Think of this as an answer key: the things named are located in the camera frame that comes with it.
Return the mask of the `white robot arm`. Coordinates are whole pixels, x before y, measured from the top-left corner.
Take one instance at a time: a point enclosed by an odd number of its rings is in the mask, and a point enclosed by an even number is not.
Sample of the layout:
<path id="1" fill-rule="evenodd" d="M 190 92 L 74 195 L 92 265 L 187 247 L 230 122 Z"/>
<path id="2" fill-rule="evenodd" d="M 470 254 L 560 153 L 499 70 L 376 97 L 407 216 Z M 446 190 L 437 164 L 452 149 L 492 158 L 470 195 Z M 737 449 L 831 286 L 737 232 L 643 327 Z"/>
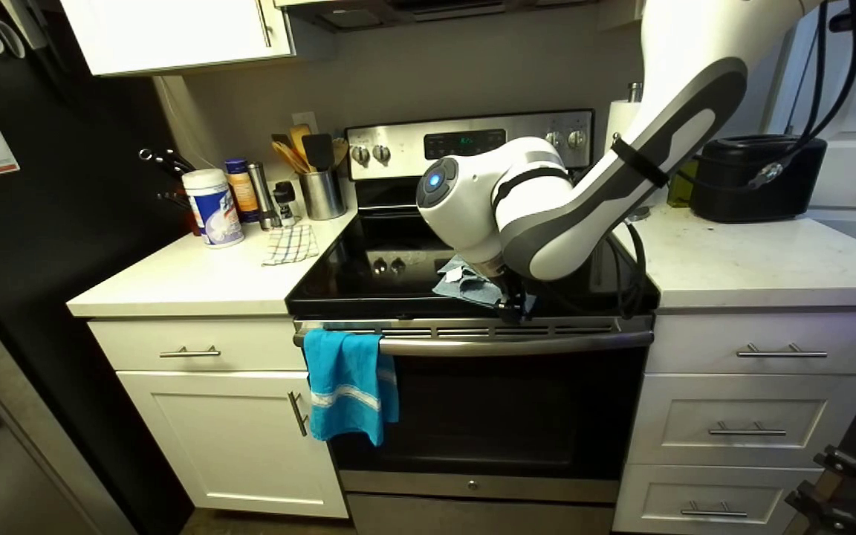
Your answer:
<path id="1" fill-rule="evenodd" d="M 645 0 L 643 86 L 627 130 L 571 177 L 541 137 L 444 153 L 416 207 L 484 277 L 565 278 L 742 106 L 767 51 L 825 0 Z"/>

